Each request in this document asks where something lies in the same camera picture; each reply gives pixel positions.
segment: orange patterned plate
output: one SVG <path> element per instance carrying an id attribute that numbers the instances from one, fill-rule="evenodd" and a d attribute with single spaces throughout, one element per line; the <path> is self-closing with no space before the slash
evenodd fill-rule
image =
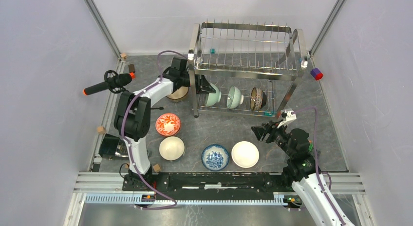
<path id="1" fill-rule="evenodd" d="M 181 120 L 172 113 L 166 113 L 156 120 L 156 131 L 162 136 L 174 136 L 181 129 Z"/>

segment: white wall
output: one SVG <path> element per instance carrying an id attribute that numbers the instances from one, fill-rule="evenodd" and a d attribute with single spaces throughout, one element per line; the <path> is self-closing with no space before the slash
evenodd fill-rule
<path id="1" fill-rule="evenodd" d="M 83 0 L 0 0 L 0 225 L 62 225 L 116 58 Z"/>
<path id="2" fill-rule="evenodd" d="M 336 0 L 94 0 L 120 51 L 188 52 L 193 25 L 208 21 L 304 30 L 310 49 Z"/>
<path id="3" fill-rule="evenodd" d="M 347 0 L 316 53 L 377 225 L 412 225 L 413 0 Z"/>

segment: black cylinder with orange tip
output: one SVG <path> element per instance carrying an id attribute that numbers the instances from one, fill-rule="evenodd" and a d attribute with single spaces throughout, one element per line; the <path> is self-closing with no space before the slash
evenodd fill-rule
<path id="1" fill-rule="evenodd" d="M 125 91 L 124 86 L 128 85 L 134 78 L 134 73 L 118 74 L 113 70 L 109 70 L 105 73 L 105 81 L 83 89 L 83 94 L 91 95 L 104 90 L 110 90 L 112 93 L 118 94 Z"/>

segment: white plate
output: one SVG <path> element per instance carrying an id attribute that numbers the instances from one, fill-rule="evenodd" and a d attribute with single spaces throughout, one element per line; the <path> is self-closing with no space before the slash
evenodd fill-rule
<path id="1" fill-rule="evenodd" d="M 184 142 L 179 137 L 167 137 L 159 144 L 159 153 L 166 160 L 178 159 L 184 150 Z"/>
<path id="2" fill-rule="evenodd" d="M 257 164 L 260 153 L 254 144 L 242 141 L 232 148 L 231 156 L 236 165 L 247 169 Z"/>

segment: bowl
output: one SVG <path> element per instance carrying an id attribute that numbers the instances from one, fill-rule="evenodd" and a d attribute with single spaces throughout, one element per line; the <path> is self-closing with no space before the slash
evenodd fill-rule
<path id="1" fill-rule="evenodd" d="M 234 109 L 244 101 L 244 95 L 241 94 L 240 89 L 236 86 L 231 86 L 228 92 L 228 98 L 226 99 L 226 107 L 228 109 Z"/>
<path id="2" fill-rule="evenodd" d="M 172 113 L 166 113 L 158 117 L 155 123 L 156 131 L 164 136 L 174 136 L 181 129 L 181 120 Z"/>
<path id="3" fill-rule="evenodd" d="M 174 93 L 167 95 L 167 98 L 172 100 L 172 102 L 180 102 L 186 98 L 188 91 L 188 87 L 181 86 L 181 88 L 176 90 Z"/>
<path id="4" fill-rule="evenodd" d="M 214 88 L 216 93 L 209 93 L 205 98 L 205 106 L 211 107 L 221 100 L 221 92 L 218 87 L 211 83 L 211 86 Z"/>
<path id="5" fill-rule="evenodd" d="M 236 165 L 247 169 L 257 164 L 260 153 L 254 144 L 242 141 L 232 148 L 231 156 Z"/>
<path id="6" fill-rule="evenodd" d="M 252 88 L 250 108 L 252 111 L 258 111 L 267 104 L 267 95 L 260 88 Z"/>
<path id="7" fill-rule="evenodd" d="M 184 142 L 179 137 L 167 137 L 159 144 L 159 153 L 166 160 L 176 160 L 184 151 Z"/>
<path id="8" fill-rule="evenodd" d="M 229 163 L 229 154 L 223 146 L 212 144 L 202 152 L 201 161 L 208 170 L 221 171 Z"/>

